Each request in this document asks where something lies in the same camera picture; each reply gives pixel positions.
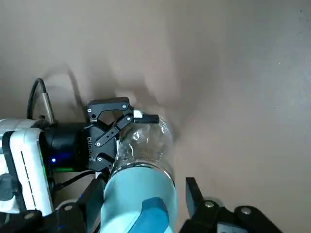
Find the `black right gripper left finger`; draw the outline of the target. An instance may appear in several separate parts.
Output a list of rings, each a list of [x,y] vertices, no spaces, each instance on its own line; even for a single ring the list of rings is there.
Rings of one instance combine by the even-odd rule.
[[[104,203],[103,179],[91,181],[76,202],[70,202],[58,210],[43,216],[31,210],[18,220],[19,233],[89,233]]]

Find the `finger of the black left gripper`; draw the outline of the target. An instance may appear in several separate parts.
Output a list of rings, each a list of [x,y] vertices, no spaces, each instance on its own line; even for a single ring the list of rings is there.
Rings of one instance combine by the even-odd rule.
[[[96,178],[103,176],[105,179],[108,179],[114,162],[114,157],[100,153],[96,158]]]
[[[96,147],[102,147],[112,137],[117,136],[120,131],[130,123],[158,124],[159,116],[142,113],[130,105],[127,97],[110,98],[104,100],[92,100],[86,107],[90,121],[89,132],[95,140]],[[104,112],[121,111],[122,115],[110,125],[99,120]]]

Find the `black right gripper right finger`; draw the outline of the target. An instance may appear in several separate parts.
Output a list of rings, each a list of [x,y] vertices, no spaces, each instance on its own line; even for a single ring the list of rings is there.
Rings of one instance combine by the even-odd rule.
[[[181,233],[280,233],[281,230],[259,209],[241,205],[228,210],[215,199],[206,199],[194,177],[186,178],[189,213]]]

